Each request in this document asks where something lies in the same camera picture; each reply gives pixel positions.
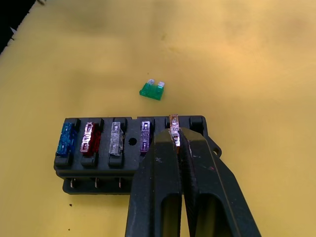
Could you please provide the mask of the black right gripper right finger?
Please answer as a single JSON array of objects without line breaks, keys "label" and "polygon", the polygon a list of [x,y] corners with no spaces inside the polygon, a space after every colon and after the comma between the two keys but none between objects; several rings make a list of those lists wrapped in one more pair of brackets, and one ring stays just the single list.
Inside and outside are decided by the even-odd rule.
[{"label": "black right gripper right finger", "polygon": [[192,237],[259,237],[261,234],[228,167],[201,134],[180,130],[184,198]]}]

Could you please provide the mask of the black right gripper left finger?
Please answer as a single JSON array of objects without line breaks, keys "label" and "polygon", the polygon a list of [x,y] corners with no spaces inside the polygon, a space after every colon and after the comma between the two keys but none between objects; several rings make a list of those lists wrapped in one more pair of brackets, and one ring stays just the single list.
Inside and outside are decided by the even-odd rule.
[{"label": "black right gripper left finger", "polygon": [[182,179],[178,151],[169,129],[154,137],[134,174],[125,236],[178,237]]}]

